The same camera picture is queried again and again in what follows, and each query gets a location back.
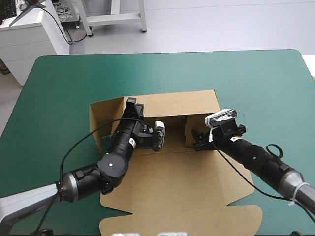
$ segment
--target cable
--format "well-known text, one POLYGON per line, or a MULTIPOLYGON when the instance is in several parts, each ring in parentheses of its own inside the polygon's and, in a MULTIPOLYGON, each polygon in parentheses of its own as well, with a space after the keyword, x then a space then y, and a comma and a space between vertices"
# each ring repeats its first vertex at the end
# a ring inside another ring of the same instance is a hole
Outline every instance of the cable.
POLYGON ((60 28, 60 26, 59 26, 57 20, 55 19, 55 17, 54 17, 49 11, 47 11, 45 8, 43 8, 43 7, 41 7, 41 6, 38 6, 38 5, 34 4, 34 3, 32 3, 30 0, 25 0, 25 1, 27 1, 29 4, 32 4, 32 5, 34 5, 34 6, 38 7, 38 8, 40 8, 40 9, 42 9, 43 11, 47 12, 47 13, 53 18, 53 20, 55 21, 56 25, 58 26, 58 29, 59 29, 60 33, 62 34, 62 36, 63 36, 63 38, 64 38, 64 40, 66 41, 67 44, 73 45, 73 43, 80 42, 80 41, 82 41, 83 39, 86 38, 87 35, 85 35, 82 39, 77 40, 77 41, 72 41, 72 40, 71 40, 71 41, 68 41, 68 39, 67 39, 67 38, 65 37, 65 35, 63 34, 63 31, 62 31, 62 29, 60 28))
MULTIPOLYGON (((254 189, 256 189, 259 193, 269 197, 269 198, 274 198, 274 199, 279 199, 279 200, 285 200, 285 201, 289 201, 291 202, 292 199, 290 198, 284 198, 284 197, 279 197, 279 196, 274 196, 271 195, 269 193, 266 193, 264 191, 262 191, 261 189, 259 189, 257 186, 255 186, 254 184, 252 184, 224 155, 223 153, 216 147, 216 145, 213 142, 213 146, 215 147, 215 149, 217 150, 217 152, 224 158, 224 160, 254 189)), ((315 218, 312 216, 312 214, 306 209, 305 206, 303 206, 301 203, 299 203, 298 201, 295 201, 295 203, 297 205, 299 205, 305 212, 306 214, 310 217, 310 219, 313 221, 313 223, 315 224, 315 218)))
MULTIPOLYGON (((81 138, 79 141, 77 141, 77 142, 68 150, 68 152, 63 156, 63 160, 62 160, 61 165, 60 165, 60 178, 59 178, 59 184, 58 184, 60 187, 62 187, 62 185, 63 185, 63 165, 64 165, 65 160, 66 160, 67 157, 69 156, 69 154, 70 154, 82 141, 84 141, 86 138, 88 138, 89 136, 91 136, 92 134, 94 134, 96 131, 98 131, 98 130, 100 130, 101 128, 103 128, 103 127, 105 127, 105 126, 107 126, 107 125, 110 125, 110 124, 112 124, 112 123, 114 123, 114 122, 116 122, 116 121, 121 121, 121 120, 133 120, 133 121, 138 121, 138 122, 140 122, 140 123, 143 123, 143 124, 147 125, 149 128, 151 128, 151 126, 150 126, 147 122, 145 122, 145 121, 143 121, 143 120, 140 120, 140 119, 119 118, 119 119, 111 120, 111 121, 109 121, 109 122, 107 122, 107 123, 105 123, 105 124, 99 126, 98 128, 96 128, 96 129, 93 130, 92 132, 88 133, 86 136, 84 136, 84 137, 81 138)), ((34 231, 33 236, 37 236, 37 234, 38 234, 38 232, 39 232, 39 230, 40 230, 40 227, 42 226, 43 222, 45 221, 46 216, 47 216, 47 214, 48 214, 48 212, 49 212, 51 206, 53 205, 54 201, 56 200, 57 196, 59 195, 59 193, 60 193, 60 190, 58 190, 58 192, 53 196, 53 198, 52 198, 51 202, 49 203, 49 205, 47 206, 47 209, 45 210, 45 213, 44 213, 44 215, 42 216, 42 218, 41 218, 41 220, 40 220, 40 222, 39 222, 39 224, 38 224, 36 230, 34 231)))
POLYGON ((77 40, 77 41, 72 41, 72 38, 71 38, 71 36, 70 36, 70 33, 68 32, 68 30, 67 29, 65 29, 65 31, 67 32, 67 34, 69 35, 69 38, 70 38, 70 42, 71 43, 77 43, 77 42, 80 42, 80 41, 82 41, 83 39, 85 39, 88 35, 87 34, 85 34, 85 36, 83 37, 83 38, 81 38, 81 39, 79 39, 79 40, 77 40))

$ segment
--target white cable tie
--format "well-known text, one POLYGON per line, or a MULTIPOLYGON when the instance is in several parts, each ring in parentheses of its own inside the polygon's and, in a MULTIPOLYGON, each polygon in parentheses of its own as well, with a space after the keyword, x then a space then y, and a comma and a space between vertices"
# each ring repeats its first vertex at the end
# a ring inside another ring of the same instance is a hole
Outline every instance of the white cable tie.
POLYGON ((212 135, 212 130, 213 130, 213 127, 210 127, 210 132, 209 132, 209 142, 213 142, 213 135, 212 135))
POLYGON ((295 199, 295 197, 296 197, 296 193, 297 193, 297 191, 299 191, 299 189, 303 186, 303 185, 309 185, 308 183, 306 183, 306 182, 302 182, 302 183, 300 183, 299 185, 297 185, 296 187, 295 187, 295 190, 294 190, 294 193, 293 193, 293 198, 292 198, 292 201, 289 203, 289 206, 292 206, 292 205, 294 205, 295 204, 295 201, 296 201, 296 199, 295 199))

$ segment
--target cabinet drawer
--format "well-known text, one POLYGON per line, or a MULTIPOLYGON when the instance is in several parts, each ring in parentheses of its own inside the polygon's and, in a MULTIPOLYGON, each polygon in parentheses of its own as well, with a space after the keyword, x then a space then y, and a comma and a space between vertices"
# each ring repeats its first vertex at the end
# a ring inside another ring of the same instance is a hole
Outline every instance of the cabinet drawer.
POLYGON ((34 65, 35 60, 36 58, 15 60, 6 62, 5 65, 9 68, 12 75, 16 78, 19 84, 24 85, 34 65))
POLYGON ((0 47, 49 41, 43 26, 0 31, 0 47))
POLYGON ((56 52, 50 41, 0 48, 0 58, 4 62, 55 54, 56 52))

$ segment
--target gray floor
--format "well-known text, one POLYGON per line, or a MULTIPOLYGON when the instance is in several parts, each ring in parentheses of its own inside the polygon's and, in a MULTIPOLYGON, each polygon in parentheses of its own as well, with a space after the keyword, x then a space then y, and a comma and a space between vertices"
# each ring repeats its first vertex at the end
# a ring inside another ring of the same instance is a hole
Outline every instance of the gray floor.
MULTIPOLYGON (((121 0, 121 11, 138 0, 121 0)), ((110 0, 86 0, 90 15, 108 13, 110 0)), ((296 49, 315 55, 315 0, 145 0, 148 32, 140 24, 94 27, 94 37, 71 54, 161 53, 296 49)), ((73 40, 85 32, 73 32, 73 40)), ((314 56, 307 65, 315 75, 314 56)), ((0 135, 21 86, 0 75, 0 135)))

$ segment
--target flattened cardboard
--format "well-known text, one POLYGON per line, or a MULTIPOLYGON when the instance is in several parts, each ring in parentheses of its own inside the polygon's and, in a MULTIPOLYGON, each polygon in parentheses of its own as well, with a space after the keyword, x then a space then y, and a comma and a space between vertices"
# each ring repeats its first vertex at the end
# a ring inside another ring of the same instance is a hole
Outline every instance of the flattened cardboard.
POLYGON ((229 206, 207 209, 137 213, 106 218, 100 222, 103 236, 140 233, 157 236, 161 232, 187 232, 188 236, 253 236, 259 229, 262 211, 258 206, 229 206))
MULTIPOLYGON (((212 235, 254 235, 262 219, 260 208, 226 206, 249 195, 253 188, 238 177, 217 152, 195 152, 190 148, 194 142, 191 130, 208 131, 205 116, 220 110, 214 90, 132 97, 145 105, 146 122, 152 125, 155 120, 165 122, 165 143, 160 152, 135 150, 121 185, 111 194, 101 195, 103 206, 133 213, 102 220, 102 235, 140 232, 156 236, 167 231, 186 231, 189 236, 209 232, 212 235)), ((91 130, 121 117, 127 98, 91 104, 91 130)), ((102 137, 112 134, 117 125, 94 134, 102 153, 102 137)), ((251 181, 249 171, 236 165, 251 181)))

